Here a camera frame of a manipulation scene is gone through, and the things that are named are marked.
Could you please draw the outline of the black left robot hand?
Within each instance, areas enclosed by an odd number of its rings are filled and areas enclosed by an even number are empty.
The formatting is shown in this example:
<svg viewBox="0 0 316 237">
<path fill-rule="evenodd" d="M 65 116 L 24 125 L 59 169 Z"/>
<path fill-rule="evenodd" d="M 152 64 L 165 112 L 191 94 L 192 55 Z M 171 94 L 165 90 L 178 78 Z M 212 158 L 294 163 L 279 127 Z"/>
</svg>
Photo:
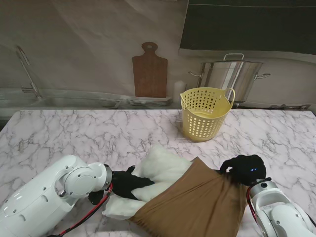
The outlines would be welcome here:
<svg viewBox="0 0 316 237">
<path fill-rule="evenodd" d="M 135 166 L 130 166 L 127 171 L 113 171 L 112 172 L 112 184 L 113 193 L 121 198 L 128 198 L 138 200 L 137 197 L 131 192 L 134 189 L 143 188 L 153 185 L 154 182 L 149 178 L 142 178 L 133 175 Z"/>
</svg>

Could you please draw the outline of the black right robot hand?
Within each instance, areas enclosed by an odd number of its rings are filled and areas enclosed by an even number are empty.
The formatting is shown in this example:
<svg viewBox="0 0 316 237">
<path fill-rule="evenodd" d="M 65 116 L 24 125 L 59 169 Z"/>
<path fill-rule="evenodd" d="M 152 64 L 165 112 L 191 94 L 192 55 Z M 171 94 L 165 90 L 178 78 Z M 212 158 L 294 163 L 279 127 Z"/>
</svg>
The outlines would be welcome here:
<svg viewBox="0 0 316 237">
<path fill-rule="evenodd" d="M 236 183 L 250 186 L 258 179 L 265 179 L 267 172 L 264 161 L 258 155 L 238 155 L 223 162 L 220 174 L 228 173 Z"/>
</svg>

